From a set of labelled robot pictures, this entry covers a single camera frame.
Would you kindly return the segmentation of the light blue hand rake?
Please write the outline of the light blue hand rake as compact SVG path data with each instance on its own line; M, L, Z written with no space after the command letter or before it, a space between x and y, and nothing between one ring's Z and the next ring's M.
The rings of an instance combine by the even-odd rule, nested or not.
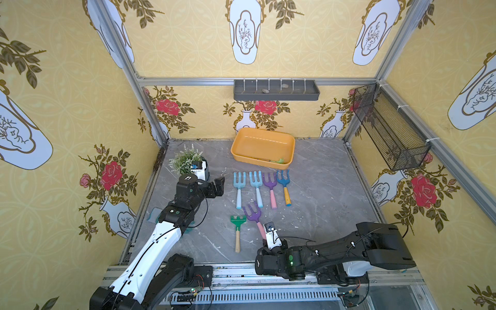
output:
M236 208L242 208L242 189L246 186L246 172L233 173L233 186L237 189Z
M250 171L249 172L249 180L250 180L251 186L255 188L258 207L263 208L264 203L263 203L262 195L260 192L260 188L263 186L262 171L260 171L260 170L255 171L255 172Z

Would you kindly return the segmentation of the green rake wooden handle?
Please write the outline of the green rake wooden handle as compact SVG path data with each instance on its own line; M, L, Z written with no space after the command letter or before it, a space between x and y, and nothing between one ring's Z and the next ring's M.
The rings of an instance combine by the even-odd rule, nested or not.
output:
M245 223L247 220L246 216L231 216L231 223L235 225L235 234L236 234L236 240L235 240L235 253L240 253L241 252L241 245L240 245L240 228L243 223Z

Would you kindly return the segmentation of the purple cultivator pink handle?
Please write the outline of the purple cultivator pink handle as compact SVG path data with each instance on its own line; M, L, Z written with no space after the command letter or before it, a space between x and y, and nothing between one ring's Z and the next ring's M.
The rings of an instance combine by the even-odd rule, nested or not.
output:
M262 215L262 212L259 206L255 204L254 207L252 207L251 204L248 204L247 207L242 206L242 210L244 211L244 214L249 221L255 222L257 224L261 237L264 240L267 240L265 228L260 222L260 217Z

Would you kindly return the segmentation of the purple rake pink handle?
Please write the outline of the purple rake pink handle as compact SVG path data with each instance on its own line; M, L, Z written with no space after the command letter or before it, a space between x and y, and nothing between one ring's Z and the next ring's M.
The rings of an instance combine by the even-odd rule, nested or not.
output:
M271 209L277 208L276 197L274 188L278 182L276 180L276 173L262 173L263 185L269 189Z

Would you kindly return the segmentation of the blue cultivator yellow handle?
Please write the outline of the blue cultivator yellow handle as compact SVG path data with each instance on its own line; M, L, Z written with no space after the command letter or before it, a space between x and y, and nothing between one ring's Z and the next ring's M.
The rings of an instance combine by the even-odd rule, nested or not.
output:
M285 205L292 206L291 197L289 194L288 185L290 183L289 171L288 170L278 170L276 172L276 180L279 184L283 186Z

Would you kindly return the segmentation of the orange plastic storage box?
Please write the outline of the orange plastic storage box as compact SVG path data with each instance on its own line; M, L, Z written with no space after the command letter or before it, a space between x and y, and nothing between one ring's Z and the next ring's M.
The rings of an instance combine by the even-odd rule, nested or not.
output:
M239 130L231 147L236 161L286 170L293 162L296 139L286 133L255 128Z

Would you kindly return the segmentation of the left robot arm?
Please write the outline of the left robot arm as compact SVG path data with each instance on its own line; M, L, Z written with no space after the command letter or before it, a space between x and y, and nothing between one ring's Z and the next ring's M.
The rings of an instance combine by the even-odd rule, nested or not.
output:
M191 227L201 203L224 194L225 178L212 182L183 174L174 200L161 211L151 236L125 271L108 288L92 295L90 309L154 309L177 285L194 276L194 260L174 254L160 271L165 257Z

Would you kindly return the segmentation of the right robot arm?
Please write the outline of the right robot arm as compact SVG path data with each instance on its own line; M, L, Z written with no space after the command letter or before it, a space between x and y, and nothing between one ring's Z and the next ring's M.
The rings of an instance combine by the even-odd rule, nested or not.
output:
M347 286L364 280L374 267L395 271L416 266L396 223L362 222L349 235L316 245L307 240L290 247L285 237L274 229L268 231L254 270L257 275L290 281L315 273L319 284Z

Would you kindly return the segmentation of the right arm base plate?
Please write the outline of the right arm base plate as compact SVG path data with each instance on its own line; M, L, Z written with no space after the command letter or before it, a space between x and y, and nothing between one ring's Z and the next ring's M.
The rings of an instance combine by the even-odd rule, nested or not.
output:
M368 274L349 276L342 264L326 266L316 271L318 284L335 284L342 287L369 284Z

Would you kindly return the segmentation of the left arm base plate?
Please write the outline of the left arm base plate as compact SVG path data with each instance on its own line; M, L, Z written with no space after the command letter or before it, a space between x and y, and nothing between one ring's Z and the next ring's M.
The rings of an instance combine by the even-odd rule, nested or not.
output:
M192 276L179 283L175 289L189 289L200 286L201 288L211 287L213 281L213 266L194 266Z

